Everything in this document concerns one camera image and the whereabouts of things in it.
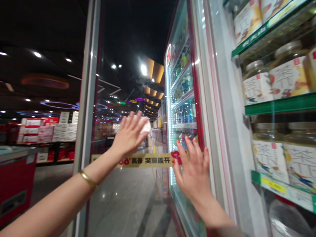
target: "floor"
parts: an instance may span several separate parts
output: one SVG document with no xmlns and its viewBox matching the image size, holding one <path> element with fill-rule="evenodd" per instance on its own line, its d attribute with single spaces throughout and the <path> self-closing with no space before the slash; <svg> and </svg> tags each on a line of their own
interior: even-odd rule
<svg viewBox="0 0 316 237">
<path fill-rule="evenodd" d="M 148 148 L 138 152 L 148 153 Z M 114 169 L 90 199 L 88 236 L 177 236 L 159 173 L 151 168 Z M 31 206 L 71 175 L 72 164 L 37 167 Z"/>
</svg>

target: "gold bangle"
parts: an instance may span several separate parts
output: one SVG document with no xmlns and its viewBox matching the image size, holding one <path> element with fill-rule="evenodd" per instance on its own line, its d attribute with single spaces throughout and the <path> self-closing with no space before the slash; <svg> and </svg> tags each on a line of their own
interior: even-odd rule
<svg viewBox="0 0 316 237">
<path fill-rule="evenodd" d="M 81 176 L 87 181 L 91 188 L 96 189 L 99 187 L 89 176 L 84 173 L 83 170 L 80 170 L 79 174 L 81 174 Z"/>
</svg>

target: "ceiling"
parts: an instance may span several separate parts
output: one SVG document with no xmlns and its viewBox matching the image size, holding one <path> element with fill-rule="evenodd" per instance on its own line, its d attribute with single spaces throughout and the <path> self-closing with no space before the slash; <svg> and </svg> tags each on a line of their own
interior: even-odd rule
<svg viewBox="0 0 316 237">
<path fill-rule="evenodd" d="M 97 79 L 98 90 L 103 90 L 98 94 L 99 104 L 111 105 L 117 113 L 141 109 L 154 117 L 158 112 L 165 83 L 164 51 L 175 2 L 102 2 Z M 40 104 L 46 99 L 72 105 L 79 102 L 87 12 L 88 0 L 12 0 L 0 9 L 0 52 L 7 54 L 0 55 L 0 111 L 6 111 L 0 118 L 26 117 L 19 116 L 17 112 L 21 111 L 67 111 Z M 146 65 L 147 76 L 142 75 L 141 64 Z M 57 76 L 69 88 L 22 84 L 29 73 Z M 135 98 L 146 101 L 128 103 Z"/>
</svg>

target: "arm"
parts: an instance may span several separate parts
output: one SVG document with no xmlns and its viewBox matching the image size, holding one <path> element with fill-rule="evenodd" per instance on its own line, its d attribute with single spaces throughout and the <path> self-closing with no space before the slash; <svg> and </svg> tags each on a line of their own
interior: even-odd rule
<svg viewBox="0 0 316 237">
<path fill-rule="evenodd" d="M 173 166 L 179 187 L 192 202 L 212 236 L 244 236 L 211 193 L 208 148 L 204 149 L 203 154 L 195 139 L 192 144 L 186 136 L 185 142 L 188 147 L 190 160 L 183 146 L 177 141 L 183 166 L 182 173 L 177 160 Z"/>
<path fill-rule="evenodd" d="M 84 168 L 84 173 L 94 183 L 100 184 L 118 162 L 132 154 L 147 136 L 146 133 L 139 135 L 147 121 L 147 118 L 140 121 L 141 115 L 139 111 L 134 120 L 123 117 L 111 148 Z M 134 117 L 134 112 L 130 113 L 130 117 Z M 76 174 L 4 228 L 0 236 L 59 236 L 75 218 L 93 191 L 89 183 L 80 174 Z"/>
</svg>

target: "beverage refrigerator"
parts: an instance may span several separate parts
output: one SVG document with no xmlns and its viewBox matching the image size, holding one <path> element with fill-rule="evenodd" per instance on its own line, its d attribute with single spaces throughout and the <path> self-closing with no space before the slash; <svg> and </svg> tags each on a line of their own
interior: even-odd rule
<svg viewBox="0 0 316 237">
<path fill-rule="evenodd" d="M 168 152 L 185 135 L 209 148 L 212 193 L 248 236 L 316 230 L 315 14 L 315 0 L 179 0 L 175 9 Z M 172 168 L 169 177 L 183 236 L 207 236 Z"/>
</svg>

